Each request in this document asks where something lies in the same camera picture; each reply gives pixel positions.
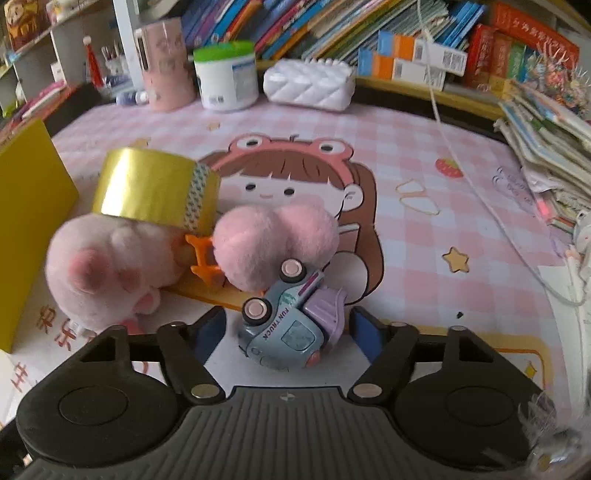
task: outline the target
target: pink plush toy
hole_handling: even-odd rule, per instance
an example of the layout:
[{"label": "pink plush toy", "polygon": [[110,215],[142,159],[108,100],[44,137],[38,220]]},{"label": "pink plush toy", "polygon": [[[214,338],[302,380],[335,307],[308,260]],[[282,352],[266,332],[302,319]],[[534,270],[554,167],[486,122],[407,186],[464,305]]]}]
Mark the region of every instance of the pink plush toy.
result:
[{"label": "pink plush toy", "polygon": [[315,206],[241,206],[218,220],[212,244],[230,283],[260,291],[277,280],[286,258],[324,267],[339,245],[339,228],[334,217]]},{"label": "pink plush toy", "polygon": [[191,263],[183,236],[177,228],[95,213],[74,218],[51,240],[47,284],[62,311],[85,328],[123,324],[140,333],[136,314],[152,313],[158,289]]}]

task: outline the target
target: brown hair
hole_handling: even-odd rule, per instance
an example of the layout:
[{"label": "brown hair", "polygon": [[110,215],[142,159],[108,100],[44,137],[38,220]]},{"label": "brown hair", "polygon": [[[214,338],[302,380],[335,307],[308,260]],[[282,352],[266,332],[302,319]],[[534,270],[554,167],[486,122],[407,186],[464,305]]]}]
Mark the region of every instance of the brown hair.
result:
[{"label": "brown hair", "polygon": [[[284,150],[261,150],[247,152],[235,160],[215,168],[228,152],[212,152],[202,158],[200,162],[214,168],[220,176],[229,177],[236,173],[251,177],[271,177],[274,179],[292,179],[312,183],[327,183],[340,190],[345,189],[345,184],[336,170],[322,158],[313,154],[305,154],[290,150],[290,142],[285,139],[273,139],[271,141],[285,142]],[[363,296],[367,296],[382,281],[384,276],[384,255],[379,243],[378,234],[375,231],[375,212],[377,206],[377,194],[374,174],[362,164],[349,160],[343,161],[347,166],[353,182],[363,191],[363,202],[356,209],[341,212],[339,225],[357,223],[359,235],[355,245],[355,254],[365,263],[368,269],[368,282]]]}]

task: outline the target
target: green lid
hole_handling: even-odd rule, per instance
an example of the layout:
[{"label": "green lid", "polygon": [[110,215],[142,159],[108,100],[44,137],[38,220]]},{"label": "green lid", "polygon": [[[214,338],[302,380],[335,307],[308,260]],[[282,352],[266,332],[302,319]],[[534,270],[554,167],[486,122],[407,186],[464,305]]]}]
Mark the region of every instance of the green lid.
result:
[{"label": "green lid", "polygon": [[251,41],[231,41],[193,50],[193,61],[199,63],[202,61],[235,59],[244,55],[252,55],[254,52],[255,44]]}]

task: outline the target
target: strawberry illustration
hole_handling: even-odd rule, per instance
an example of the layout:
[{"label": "strawberry illustration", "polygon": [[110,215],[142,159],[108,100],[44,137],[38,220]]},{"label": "strawberry illustration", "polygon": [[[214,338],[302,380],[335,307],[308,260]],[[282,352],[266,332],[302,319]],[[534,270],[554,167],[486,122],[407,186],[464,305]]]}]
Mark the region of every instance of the strawberry illustration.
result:
[{"label": "strawberry illustration", "polygon": [[449,158],[440,158],[435,162],[435,168],[439,173],[451,179],[461,179],[464,174],[457,166],[457,163]]}]

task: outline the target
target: orange plastic toy feet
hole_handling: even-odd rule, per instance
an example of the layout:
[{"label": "orange plastic toy feet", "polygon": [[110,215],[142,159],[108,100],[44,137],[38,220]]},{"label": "orange plastic toy feet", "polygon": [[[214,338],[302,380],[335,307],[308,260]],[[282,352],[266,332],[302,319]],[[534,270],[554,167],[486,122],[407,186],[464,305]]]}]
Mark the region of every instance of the orange plastic toy feet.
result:
[{"label": "orange plastic toy feet", "polygon": [[195,249],[197,265],[191,266],[191,272],[197,275],[209,288],[221,287],[223,272],[217,265],[207,263],[207,254],[213,248],[211,237],[185,235],[185,240]]}]

